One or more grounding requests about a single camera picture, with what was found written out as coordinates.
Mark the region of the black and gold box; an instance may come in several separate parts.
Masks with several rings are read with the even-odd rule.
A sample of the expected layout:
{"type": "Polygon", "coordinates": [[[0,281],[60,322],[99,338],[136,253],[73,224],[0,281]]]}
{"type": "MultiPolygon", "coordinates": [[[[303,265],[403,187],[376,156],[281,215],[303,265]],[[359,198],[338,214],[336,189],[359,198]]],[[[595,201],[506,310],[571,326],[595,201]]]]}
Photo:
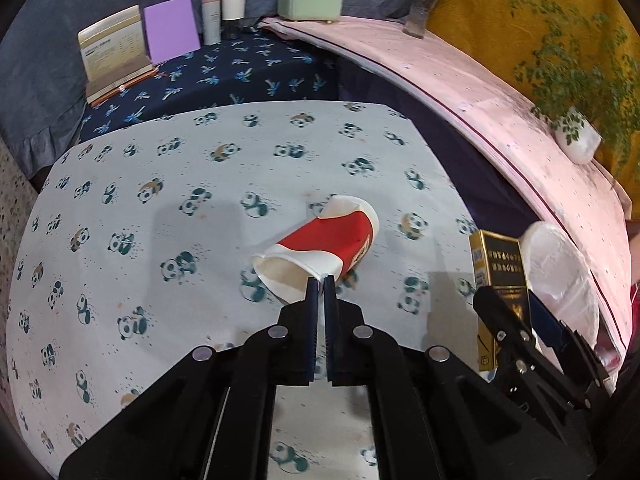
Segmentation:
{"type": "Polygon", "coordinates": [[[469,237],[475,287],[491,286],[506,305],[530,330],[528,281],[521,256],[520,242],[486,230],[469,237]]]}

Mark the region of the red and white paper cup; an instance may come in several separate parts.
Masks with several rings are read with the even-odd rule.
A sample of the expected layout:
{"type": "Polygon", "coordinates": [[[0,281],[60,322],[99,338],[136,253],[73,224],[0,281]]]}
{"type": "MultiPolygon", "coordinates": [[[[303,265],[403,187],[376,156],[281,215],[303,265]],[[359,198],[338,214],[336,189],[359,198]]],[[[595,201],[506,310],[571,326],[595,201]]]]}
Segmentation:
{"type": "Polygon", "coordinates": [[[339,280],[373,245],[380,220],[359,197],[334,195],[318,217],[252,259],[257,277],[287,304],[305,297],[310,278],[339,280]]]}

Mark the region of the white trash bag bin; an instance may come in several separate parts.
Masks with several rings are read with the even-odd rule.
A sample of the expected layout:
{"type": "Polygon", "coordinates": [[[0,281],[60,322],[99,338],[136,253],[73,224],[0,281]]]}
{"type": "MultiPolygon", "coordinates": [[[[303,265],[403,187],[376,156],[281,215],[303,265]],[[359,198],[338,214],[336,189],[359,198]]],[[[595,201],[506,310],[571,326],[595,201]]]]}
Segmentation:
{"type": "Polygon", "coordinates": [[[550,222],[533,223],[520,237],[530,290],[554,317],[588,342],[606,372],[615,376],[618,355],[608,341],[586,258],[568,235],[550,222]]]}

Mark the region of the pink blanket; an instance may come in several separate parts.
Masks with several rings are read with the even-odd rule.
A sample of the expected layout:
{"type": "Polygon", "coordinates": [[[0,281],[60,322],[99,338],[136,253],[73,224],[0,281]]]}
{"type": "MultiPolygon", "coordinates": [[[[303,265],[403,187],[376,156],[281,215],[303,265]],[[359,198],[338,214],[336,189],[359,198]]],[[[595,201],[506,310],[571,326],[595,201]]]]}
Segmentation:
{"type": "Polygon", "coordinates": [[[265,18],[259,25],[357,63],[454,126],[582,253],[615,353],[612,364],[622,365],[632,335],[626,229],[632,206],[608,170],[598,162],[571,162],[525,96],[431,32],[413,38],[399,23],[352,16],[332,24],[265,18]]]}

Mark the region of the panda print tablecloth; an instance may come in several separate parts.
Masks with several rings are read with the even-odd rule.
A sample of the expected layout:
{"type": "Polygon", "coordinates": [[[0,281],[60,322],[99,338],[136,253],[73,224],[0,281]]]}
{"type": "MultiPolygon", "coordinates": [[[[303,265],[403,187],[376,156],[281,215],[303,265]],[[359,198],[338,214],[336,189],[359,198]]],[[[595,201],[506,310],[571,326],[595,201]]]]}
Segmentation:
{"type": "Polygon", "coordinates": [[[343,102],[231,105],[71,148],[27,222],[10,292],[18,426],[57,474],[198,344],[227,350],[281,307],[252,260],[321,214],[369,203],[378,235],[338,294],[404,346],[478,361],[469,237],[439,117],[343,102]]]}

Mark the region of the green plant in white pot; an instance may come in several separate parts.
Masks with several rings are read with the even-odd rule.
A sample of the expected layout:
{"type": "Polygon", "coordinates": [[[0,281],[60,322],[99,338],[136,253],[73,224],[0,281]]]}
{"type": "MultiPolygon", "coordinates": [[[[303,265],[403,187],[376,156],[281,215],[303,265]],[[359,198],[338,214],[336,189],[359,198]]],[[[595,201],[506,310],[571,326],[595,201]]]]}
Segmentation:
{"type": "Polygon", "coordinates": [[[530,91],[532,113],[575,144],[591,126],[622,174],[639,143],[639,59],[627,50],[624,26],[608,14],[582,13],[552,0],[509,0],[512,18],[522,13],[544,25],[537,47],[514,66],[530,91]]]}

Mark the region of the navy leaf print cloth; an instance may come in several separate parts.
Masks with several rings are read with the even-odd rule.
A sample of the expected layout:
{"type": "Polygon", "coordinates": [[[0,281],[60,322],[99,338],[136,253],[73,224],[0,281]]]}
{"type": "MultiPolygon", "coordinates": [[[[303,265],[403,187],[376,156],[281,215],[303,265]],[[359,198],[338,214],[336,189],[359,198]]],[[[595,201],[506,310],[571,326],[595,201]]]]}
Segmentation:
{"type": "Polygon", "coordinates": [[[173,58],[151,77],[87,107],[79,139],[216,106],[337,98],[333,54],[256,30],[173,58]]]}

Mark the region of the mustard yellow drape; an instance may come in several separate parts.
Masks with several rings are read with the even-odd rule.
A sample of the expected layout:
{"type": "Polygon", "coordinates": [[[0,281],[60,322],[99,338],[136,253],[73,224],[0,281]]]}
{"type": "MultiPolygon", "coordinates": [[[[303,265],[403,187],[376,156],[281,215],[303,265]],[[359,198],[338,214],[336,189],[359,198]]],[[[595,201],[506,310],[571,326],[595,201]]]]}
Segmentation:
{"type": "MultiPolygon", "coordinates": [[[[625,27],[630,41],[627,50],[639,58],[639,35],[616,0],[552,0],[561,6],[572,4],[587,15],[603,12],[625,27]]],[[[509,0],[440,0],[427,27],[495,75],[512,84],[530,99],[530,91],[518,84],[513,69],[537,47],[544,25],[522,13],[512,18],[509,0]]],[[[639,143],[634,158],[618,176],[632,181],[639,177],[639,143]]]]}

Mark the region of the green tissue box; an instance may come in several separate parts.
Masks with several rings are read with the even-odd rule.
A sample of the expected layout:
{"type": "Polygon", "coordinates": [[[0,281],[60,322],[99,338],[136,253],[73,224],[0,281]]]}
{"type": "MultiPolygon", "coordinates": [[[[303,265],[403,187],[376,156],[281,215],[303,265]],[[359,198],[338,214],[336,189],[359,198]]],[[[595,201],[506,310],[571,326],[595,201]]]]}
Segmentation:
{"type": "Polygon", "coordinates": [[[342,15],[344,0],[278,0],[280,18],[292,22],[332,23],[342,15]]]}

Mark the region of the purple notebook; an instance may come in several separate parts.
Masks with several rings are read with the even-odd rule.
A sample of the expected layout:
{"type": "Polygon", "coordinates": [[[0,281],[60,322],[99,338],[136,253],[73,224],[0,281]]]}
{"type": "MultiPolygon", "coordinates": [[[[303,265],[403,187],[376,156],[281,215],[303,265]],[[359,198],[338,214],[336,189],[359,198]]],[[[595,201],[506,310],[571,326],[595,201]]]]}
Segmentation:
{"type": "Polygon", "coordinates": [[[160,65],[201,47],[191,0],[167,0],[143,9],[151,61],[160,65]]]}

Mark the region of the white jar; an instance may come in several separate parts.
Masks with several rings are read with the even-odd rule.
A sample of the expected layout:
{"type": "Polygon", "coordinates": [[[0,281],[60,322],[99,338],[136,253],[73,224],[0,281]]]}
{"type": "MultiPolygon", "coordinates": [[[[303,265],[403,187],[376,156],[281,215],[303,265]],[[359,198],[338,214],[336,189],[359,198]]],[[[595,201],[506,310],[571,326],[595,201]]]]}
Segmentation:
{"type": "Polygon", "coordinates": [[[246,0],[221,0],[221,14],[225,22],[242,20],[245,16],[246,0]]]}

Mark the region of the tall white bottle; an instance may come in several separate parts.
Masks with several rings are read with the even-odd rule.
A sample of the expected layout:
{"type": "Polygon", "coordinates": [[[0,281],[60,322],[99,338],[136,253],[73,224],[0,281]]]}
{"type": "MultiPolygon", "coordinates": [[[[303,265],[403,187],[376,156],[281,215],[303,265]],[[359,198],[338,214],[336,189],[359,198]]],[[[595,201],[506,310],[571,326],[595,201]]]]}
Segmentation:
{"type": "Polygon", "coordinates": [[[203,42],[214,46],[221,42],[220,0],[201,0],[203,42]]]}

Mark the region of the blue grey drape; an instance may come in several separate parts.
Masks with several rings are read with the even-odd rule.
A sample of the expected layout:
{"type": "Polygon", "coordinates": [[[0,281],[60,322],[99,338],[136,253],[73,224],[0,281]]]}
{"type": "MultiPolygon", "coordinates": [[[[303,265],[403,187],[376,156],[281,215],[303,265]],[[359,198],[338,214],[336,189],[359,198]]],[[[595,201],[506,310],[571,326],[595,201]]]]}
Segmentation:
{"type": "MultiPolygon", "coordinates": [[[[85,106],[77,34],[101,18],[165,0],[26,0],[1,40],[1,137],[32,178],[70,145],[85,106]]],[[[404,18],[410,0],[344,0],[358,18],[404,18]]],[[[277,0],[246,0],[246,15],[276,12],[277,0]]]]}

